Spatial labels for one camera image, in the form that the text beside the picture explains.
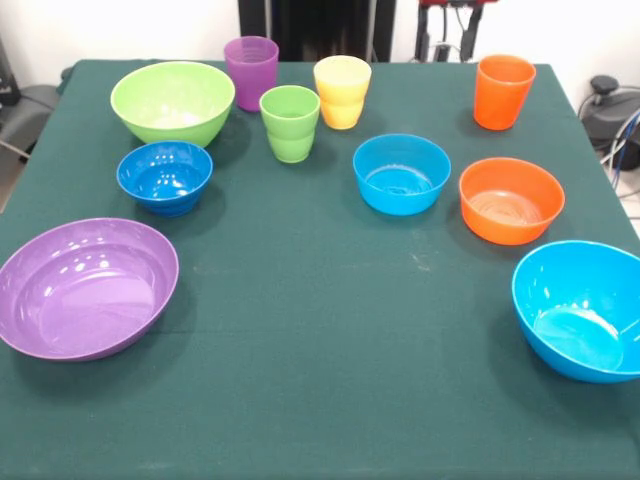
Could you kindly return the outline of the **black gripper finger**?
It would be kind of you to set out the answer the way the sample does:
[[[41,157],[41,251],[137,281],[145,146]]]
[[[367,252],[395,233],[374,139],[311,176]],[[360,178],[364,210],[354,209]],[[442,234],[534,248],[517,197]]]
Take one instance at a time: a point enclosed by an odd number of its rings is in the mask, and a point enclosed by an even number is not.
[[[469,24],[462,35],[462,60],[469,61],[473,57],[479,23],[481,20],[481,6],[472,9]]]
[[[428,32],[429,5],[420,5],[417,25],[417,60],[426,61],[429,51],[430,36]]]

